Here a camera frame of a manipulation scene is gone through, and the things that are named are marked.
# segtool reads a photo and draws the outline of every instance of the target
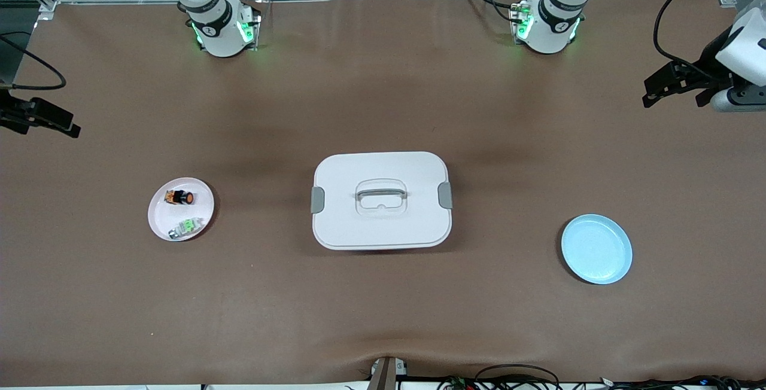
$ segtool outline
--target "brown tabletop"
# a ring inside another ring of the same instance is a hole
[[[19,95],[83,131],[0,132],[0,384],[326,382],[380,355],[411,374],[762,378],[766,114],[691,94],[643,109],[663,1],[591,0],[552,56],[475,0],[276,4],[260,49],[232,59],[199,52],[173,5],[60,6],[30,49],[69,85]],[[695,59],[733,14],[677,0],[662,41]],[[53,80],[30,60],[19,78]],[[322,248],[317,164],[400,150],[446,161],[449,238]],[[146,208],[182,176],[213,187],[218,216],[170,243]],[[591,212],[633,243],[610,286],[559,260],[561,229]]]

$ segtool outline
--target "white plate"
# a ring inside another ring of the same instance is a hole
[[[191,205],[165,203],[165,192],[168,190],[189,191],[194,194],[194,202]],[[154,197],[151,198],[151,202],[148,204],[148,225],[154,234],[164,240],[172,242],[188,240],[203,232],[205,227],[210,224],[214,208],[213,191],[206,183],[195,178],[173,179],[157,190]],[[173,227],[178,227],[178,223],[189,218],[202,218],[202,229],[180,239],[171,239],[168,236],[168,231],[172,230]]]
[[[561,235],[561,253],[569,268],[593,284],[620,281],[633,262],[633,249],[618,223],[596,215],[580,215]]]

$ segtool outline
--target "small bottle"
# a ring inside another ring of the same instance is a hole
[[[172,240],[180,239],[200,231],[202,227],[202,218],[189,218],[178,223],[178,227],[173,227],[172,230],[168,231],[168,237]]]
[[[194,193],[184,190],[168,190],[165,192],[165,203],[171,205],[191,205],[194,202]]]

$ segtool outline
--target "white lid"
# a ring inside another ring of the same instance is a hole
[[[314,174],[314,236],[334,250],[438,245],[451,208],[446,166],[432,153],[336,155]]]

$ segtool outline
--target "light blue plate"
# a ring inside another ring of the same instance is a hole
[[[593,284],[620,281],[633,262],[633,249],[622,227],[596,214],[569,221],[561,235],[561,252],[569,268]]]

